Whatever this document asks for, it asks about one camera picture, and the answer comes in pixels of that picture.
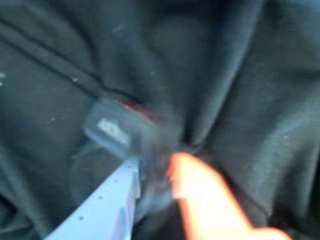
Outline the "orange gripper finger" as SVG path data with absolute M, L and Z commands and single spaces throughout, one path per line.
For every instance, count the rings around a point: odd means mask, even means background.
M 224 178 L 185 152 L 170 156 L 167 177 L 188 240 L 288 240 L 283 231 L 253 227 Z

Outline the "blue-grey gripper finger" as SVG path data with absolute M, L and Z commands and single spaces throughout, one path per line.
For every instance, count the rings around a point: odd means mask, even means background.
M 124 161 L 48 240 L 129 240 L 141 196 L 139 160 Z

